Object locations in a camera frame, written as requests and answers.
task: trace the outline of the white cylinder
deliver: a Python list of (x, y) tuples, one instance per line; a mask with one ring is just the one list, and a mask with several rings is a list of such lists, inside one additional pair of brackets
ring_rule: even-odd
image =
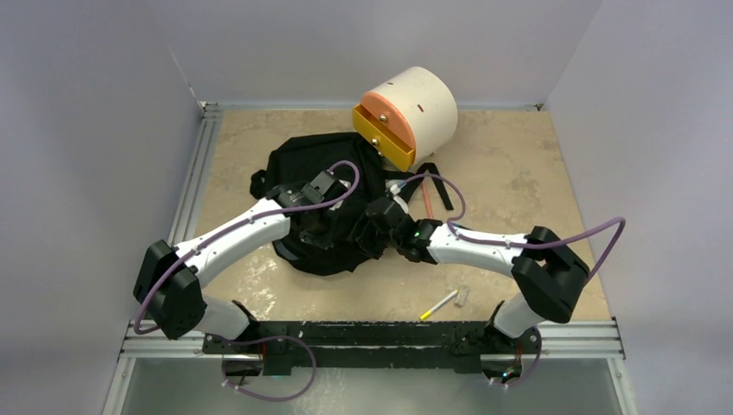
[(415, 163), (456, 133), (458, 107), (453, 94), (422, 67), (411, 67), (375, 87), (361, 103), (374, 117), (384, 115), (387, 128), (415, 149)]

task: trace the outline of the marble-patterned surface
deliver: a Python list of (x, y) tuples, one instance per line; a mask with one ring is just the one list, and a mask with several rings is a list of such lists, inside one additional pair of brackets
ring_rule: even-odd
[[(229, 111), (224, 117), (197, 235), (251, 207), (250, 176), (288, 137), (351, 131), (349, 111)], [(462, 223), (490, 233), (523, 233), (534, 225), (561, 237), (583, 225), (558, 142), (546, 112), (461, 112), (455, 137), (429, 159), (466, 195)], [(449, 215), (430, 184), (435, 216)], [(422, 192), (411, 214), (425, 216)], [(587, 242), (572, 248), (592, 265)], [(495, 305), (511, 298), (514, 281), (462, 265), (413, 264), (395, 252), (367, 261), (354, 273), (317, 277), (292, 269), (263, 246), (220, 274), (210, 295), (237, 299), (257, 317), (270, 320), (416, 320), (434, 303), (465, 284), (462, 307), (443, 307), (433, 320), (485, 320)], [(586, 287), (575, 320), (608, 319), (596, 277)]]

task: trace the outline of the white wall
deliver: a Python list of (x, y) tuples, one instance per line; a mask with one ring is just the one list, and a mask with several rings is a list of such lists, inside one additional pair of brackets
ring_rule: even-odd
[(534, 105), (601, 0), (149, 3), (202, 100), (351, 105), (419, 65), (461, 105)]
[[(733, 404), (733, 3), (605, 0), (549, 99), (645, 413)], [(593, 241), (596, 254), (604, 240)]]
[(99, 413), (197, 105), (143, 0), (0, 11), (0, 413)]

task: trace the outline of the black mounting plate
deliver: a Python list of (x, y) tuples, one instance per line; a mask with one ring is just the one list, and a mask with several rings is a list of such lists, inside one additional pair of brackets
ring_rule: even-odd
[[(482, 354), (536, 354), (528, 329), (513, 343), (488, 342), (486, 322), (255, 322), (238, 340), (271, 335), (297, 337), (311, 347), (318, 367), (451, 368), (459, 374), (480, 374)], [(231, 346), (214, 337), (205, 340), (205, 354), (257, 354), (258, 347)], [(293, 367), (310, 367), (305, 349), (294, 342), (266, 343), (265, 375), (288, 375)]]

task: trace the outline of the black backpack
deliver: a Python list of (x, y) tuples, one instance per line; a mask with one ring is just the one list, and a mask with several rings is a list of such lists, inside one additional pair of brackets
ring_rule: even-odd
[[(272, 243), (275, 253), (300, 271), (332, 275), (354, 271), (359, 264), (370, 259), (370, 255), (348, 241), (348, 236), (367, 205), (386, 194), (386, 180), (405, 179), (412, 173), (384, 170), (382, 157), (359, 133), (337, 132), (290, 138), (272, 151), (267, 170), (252, 175), (250, 194), (261, 199), (279, 184), (309, 182), (340, 160), (354, 163), (359, 169), (360, 180), (356, 190), (335, 210), (330, 247), (303, 242), (295, 231)], [(437, 174), (433, 163), (424, 164), (418, 172), (425, 170)], [(341, 180), (354, 182), (354, 172), (348, 166), (339, 166), (334, 173)], [(409, 183), (400, 196), (408, 201), (418, 185), (419, 180)], [(446, 208), (452, 209), (443, 183), (436, 181), (436, 185)]]

